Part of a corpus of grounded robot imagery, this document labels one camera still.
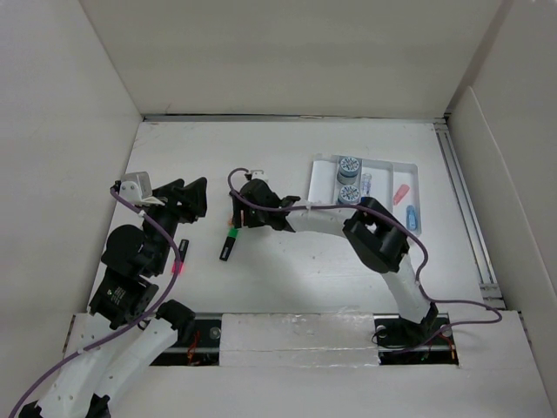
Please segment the black highlighter with barcode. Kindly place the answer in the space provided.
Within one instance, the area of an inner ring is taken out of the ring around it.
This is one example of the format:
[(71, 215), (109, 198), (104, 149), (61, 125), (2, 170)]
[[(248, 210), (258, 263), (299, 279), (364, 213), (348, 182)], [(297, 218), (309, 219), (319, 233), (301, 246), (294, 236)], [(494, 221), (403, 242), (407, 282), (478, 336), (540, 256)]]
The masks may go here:
[(230, 258), (232, 249), (236, 243), (238, 237), (238, 229), (232, 227), (229, 232), (227, 233), (227, 236), (225, 238), (225, 242), (223, 244), (221, 253), (219, 255), (219, 259), (221, 261), (227, 261)]

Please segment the small blue cleaning gel jar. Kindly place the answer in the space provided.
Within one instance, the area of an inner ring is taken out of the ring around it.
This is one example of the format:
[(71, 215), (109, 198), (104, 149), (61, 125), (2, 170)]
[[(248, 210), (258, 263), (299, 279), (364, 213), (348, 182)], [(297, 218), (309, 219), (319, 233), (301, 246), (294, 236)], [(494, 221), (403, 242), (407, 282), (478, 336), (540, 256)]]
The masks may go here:
[(361, 200), (359, 188), (355, 185), (342, 185), (339, 188), (337, 201), (341, 205), (357, 205)]

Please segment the large blue cleaning gel jar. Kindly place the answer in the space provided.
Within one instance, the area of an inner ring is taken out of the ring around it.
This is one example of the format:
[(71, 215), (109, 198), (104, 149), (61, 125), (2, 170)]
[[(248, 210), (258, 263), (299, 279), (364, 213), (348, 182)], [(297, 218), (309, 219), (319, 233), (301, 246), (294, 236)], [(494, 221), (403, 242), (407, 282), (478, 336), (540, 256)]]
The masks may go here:
[(353, 185), (356, 183), (361, 172), (361, 163), (358, 158), (351, 156), (339, 156), (337, 180), (342, 185)]

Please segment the blue spray pen bottle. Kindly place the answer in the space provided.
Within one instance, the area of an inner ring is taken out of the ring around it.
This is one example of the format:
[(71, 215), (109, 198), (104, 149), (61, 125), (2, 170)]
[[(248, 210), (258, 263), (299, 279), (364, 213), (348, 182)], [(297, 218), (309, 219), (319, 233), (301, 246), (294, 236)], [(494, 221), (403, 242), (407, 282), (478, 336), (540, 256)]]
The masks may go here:
[(363, 173), (360, 178), (360, 196), (361, 198), (370, 197), (372, 190), (372, 174)]

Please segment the pink eraser capsule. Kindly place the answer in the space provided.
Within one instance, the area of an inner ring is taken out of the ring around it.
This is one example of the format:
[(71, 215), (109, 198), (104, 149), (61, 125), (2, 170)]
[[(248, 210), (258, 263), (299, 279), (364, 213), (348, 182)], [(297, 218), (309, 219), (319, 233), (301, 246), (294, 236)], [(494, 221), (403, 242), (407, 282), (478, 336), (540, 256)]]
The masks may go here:
[(393, 204), (397, 206), (402, 199), (409, 193), (411, 187), (407, 184), (402, 184), (399, 186), (397, 191), (393, 195)]

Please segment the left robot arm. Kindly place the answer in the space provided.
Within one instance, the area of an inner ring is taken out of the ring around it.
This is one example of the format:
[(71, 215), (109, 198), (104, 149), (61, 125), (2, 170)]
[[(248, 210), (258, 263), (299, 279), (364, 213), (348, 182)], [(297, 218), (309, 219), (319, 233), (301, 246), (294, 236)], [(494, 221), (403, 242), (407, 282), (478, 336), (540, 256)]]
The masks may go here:
[(12, 417), (109, 417), (117, 401), (172, 345), (193, 337), (196, 314), (168, 295), (184, 264), (175, 232), (207, 211), (207, 180), (152, 188), (147, 172), (124, 175), (111, 196), (139, 216), (106, 240), (104, 277), (91, 298), (77, 348), (45, 372)]

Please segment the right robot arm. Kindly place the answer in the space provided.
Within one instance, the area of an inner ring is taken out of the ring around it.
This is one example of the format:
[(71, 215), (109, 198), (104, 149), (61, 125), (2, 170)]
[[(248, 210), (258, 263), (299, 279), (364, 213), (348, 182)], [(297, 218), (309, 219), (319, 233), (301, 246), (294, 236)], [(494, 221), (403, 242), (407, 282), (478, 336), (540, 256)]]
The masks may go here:
[(280, 198), (267, 182), (248, 177), (230, 189), (236, 228), (269, 226), (289, 233), (320, 233), (346, 239), (360, 262), (381, 275), (398, 308), (400, 347), (433, 334), (438, 309), (420, 289), (409, 255), (406, 229), (374, 198), (356, 205), (320, 205), (298, 196)]

